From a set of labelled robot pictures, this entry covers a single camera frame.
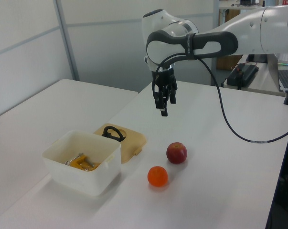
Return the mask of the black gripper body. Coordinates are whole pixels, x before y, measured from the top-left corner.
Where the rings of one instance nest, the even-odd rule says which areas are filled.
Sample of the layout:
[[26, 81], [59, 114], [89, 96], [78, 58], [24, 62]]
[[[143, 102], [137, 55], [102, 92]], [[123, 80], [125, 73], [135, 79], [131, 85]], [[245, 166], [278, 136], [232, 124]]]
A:
[[157, 85], [159, 88], [164, 86], [172, 87], [174, 90], [177, 90], [176, 78], [174, 75], [174, 69], [169, 68], [165, 69], [162, 72], [151, 72], [152, 73], [152, 89]]

